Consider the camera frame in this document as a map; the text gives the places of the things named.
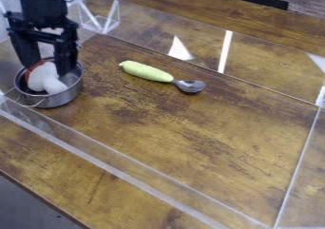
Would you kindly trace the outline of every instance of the stainless steel bowl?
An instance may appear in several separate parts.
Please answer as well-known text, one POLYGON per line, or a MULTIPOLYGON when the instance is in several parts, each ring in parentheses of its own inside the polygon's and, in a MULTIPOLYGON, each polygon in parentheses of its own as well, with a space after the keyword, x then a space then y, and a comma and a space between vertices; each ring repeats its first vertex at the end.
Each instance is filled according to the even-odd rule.
POLYGON ((28 106, 39 108, 52 108, 70 103, 81 94, 83 87, 83 74, 85 68, 81 63, 75 69, 69 72, 61 80, 69 86, 69 89, 58 94, 50 95, 46 91, 32 91, 26 83, 26 71, 27 68, 22 68, 15 77, 15 89, 20 93, 20 99, 24 100, 28 106))

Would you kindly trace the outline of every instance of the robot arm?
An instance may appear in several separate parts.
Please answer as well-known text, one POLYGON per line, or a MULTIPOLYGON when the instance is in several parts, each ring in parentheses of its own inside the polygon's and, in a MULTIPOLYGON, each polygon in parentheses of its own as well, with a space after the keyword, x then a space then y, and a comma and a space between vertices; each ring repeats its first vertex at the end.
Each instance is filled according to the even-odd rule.
POLYGON ((24 67, 40 61, 38 42, 55 47, 55 64, 63 76, 77 67, 78 27, 67 19, 65 0, 20 0, 22 12, 7 12, 12 45, 24 67), (62 34, 42 31, 46 28, 63 29, 62 34))

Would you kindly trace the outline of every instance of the wooden table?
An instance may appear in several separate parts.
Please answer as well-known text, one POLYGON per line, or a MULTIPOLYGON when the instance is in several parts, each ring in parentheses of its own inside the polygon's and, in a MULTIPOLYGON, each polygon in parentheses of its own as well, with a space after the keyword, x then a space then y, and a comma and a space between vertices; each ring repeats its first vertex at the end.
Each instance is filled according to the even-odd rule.
MULTIPOLYGON (((237 0, 129 1, 324 53, 319 19, 237 0)), ((101 11, 106 2, 89 4, 101 11)), ((40 112, 272 225, 316 107, 110 37, 86 42, 81 61, 89 67, 82 96, 61 112, 40 112), (200 77, 209 87, 194 97, 180 94, 174 86, 126 75, 117 68, 126 59, 200 77)), ((31 131, 2 122, 2 172, 83 225, 209 228, 31 131)), ((236 220, 230 225, 242 227, 236 220)))

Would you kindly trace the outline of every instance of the spoon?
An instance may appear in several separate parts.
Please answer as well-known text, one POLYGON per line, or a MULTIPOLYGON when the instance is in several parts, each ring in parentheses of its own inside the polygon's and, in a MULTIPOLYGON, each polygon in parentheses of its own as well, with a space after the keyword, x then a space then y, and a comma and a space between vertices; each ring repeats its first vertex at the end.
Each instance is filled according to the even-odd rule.
POLYGON ((177 80, 172 74, 168 72, 157 69, 155 67, 150 67, 147 65, 143 65, 134 61, 125 61, 119 64, 123 68, 123 70, 138 76, 139 78, 143 78, 146 80, 165 82, 165 83, 173 83, 177 85, 177 87, 184 90, 186 93, 197 93, 200 92, 205 87, 206 83, 204 81, 181 81, 177 80))

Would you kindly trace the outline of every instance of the clear acrylic enclosure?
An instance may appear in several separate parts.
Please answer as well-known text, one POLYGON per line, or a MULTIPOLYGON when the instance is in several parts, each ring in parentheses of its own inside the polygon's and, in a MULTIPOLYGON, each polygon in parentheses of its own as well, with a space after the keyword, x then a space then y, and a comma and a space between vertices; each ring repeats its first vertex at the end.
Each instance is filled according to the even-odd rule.
POLYGON ((83 94, 55 109, 24 106, 4 38, 0 114, 212 228, 325 226, 324 57, 123 0, 93 2, 70 5, 83 94), (188 96, 127 75, 125 60, 208 87, 188 96))

